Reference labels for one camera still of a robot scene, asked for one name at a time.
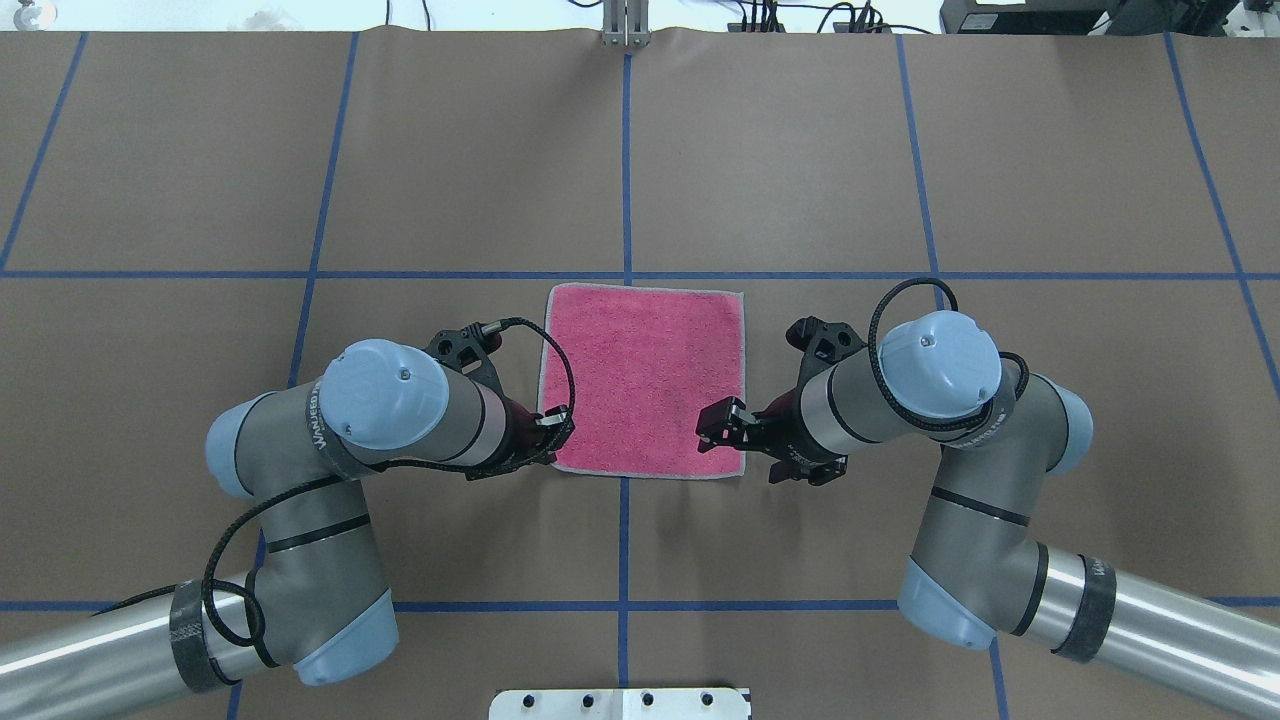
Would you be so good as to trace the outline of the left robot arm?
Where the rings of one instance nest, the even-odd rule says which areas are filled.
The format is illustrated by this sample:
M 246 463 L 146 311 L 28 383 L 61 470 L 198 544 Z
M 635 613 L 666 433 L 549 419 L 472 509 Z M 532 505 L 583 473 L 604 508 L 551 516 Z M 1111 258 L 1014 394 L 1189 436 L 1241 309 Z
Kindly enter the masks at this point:
M 248 500 L 187 582 L 3 647 L 5 719 L 105 719 L 225 691 L 274 667 L 306 685 L 376 666 L 399 635 L 362 483 L 393 468 L 468 480 L 549 464 L 575 400 L 532 413 L 490 354 L 513 319 L 426 348 L 348 346 L 312 382 L 260 395 L 211 425 L 206 462 Z

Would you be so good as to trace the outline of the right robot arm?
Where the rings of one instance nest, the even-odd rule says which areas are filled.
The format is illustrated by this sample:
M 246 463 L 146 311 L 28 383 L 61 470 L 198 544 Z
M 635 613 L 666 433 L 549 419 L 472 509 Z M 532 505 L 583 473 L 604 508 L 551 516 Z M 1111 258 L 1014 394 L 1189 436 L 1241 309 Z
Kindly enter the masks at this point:
M 795 387 L 750 411 L 705 406 L 699 451 L 773 459 L 769 479 L 823 486 L 863 450 L 919 436 L 940 447 L 899 611 L 966 650 L 1021 637 L 1252 719 L 1277 716 L 1277 628 L 1030 536 L 1044 482 L 1093 439 L 1085 402 L 1027 369 L 965 314 L 941 310 L 865 336 L 814 316 L 787 341 Z

